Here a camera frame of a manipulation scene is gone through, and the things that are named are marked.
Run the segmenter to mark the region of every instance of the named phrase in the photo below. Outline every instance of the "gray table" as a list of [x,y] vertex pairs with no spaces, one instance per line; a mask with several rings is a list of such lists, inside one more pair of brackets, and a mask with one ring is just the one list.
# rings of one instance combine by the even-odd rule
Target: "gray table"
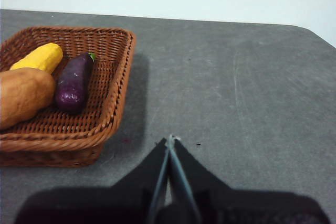
[[1,41],[33,25],[122,27],[138,44],[122,123],[99,160],[2,168],[2,223],[39,190],[113,185],[170,133],[228,185],[311,196],[336,223],[336,49],[311,31],[2,10]]

